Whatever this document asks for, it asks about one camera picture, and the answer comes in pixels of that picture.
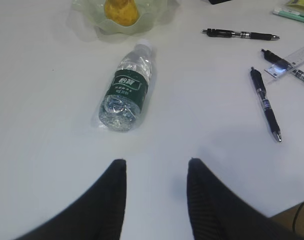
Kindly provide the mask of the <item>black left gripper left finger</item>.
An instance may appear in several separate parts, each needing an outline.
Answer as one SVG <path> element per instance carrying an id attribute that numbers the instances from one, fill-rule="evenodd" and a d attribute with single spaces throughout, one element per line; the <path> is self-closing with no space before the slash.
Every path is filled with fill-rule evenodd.
<path id="1" fill-rule="evenodd" d="M 118 240 L 126 207 L 126 161 L 114 160 L 74 203 L 22 240 Z"/>

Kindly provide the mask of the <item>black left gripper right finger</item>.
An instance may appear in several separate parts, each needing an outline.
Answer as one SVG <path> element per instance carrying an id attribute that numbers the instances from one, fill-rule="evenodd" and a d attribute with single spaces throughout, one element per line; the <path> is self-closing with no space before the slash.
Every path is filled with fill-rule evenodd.
<path id="1" fill-rule="evenodd" d="M 188 163 L 187 205 L 196 240 L 301 240 L 233 193 L 198 158 Z"/>

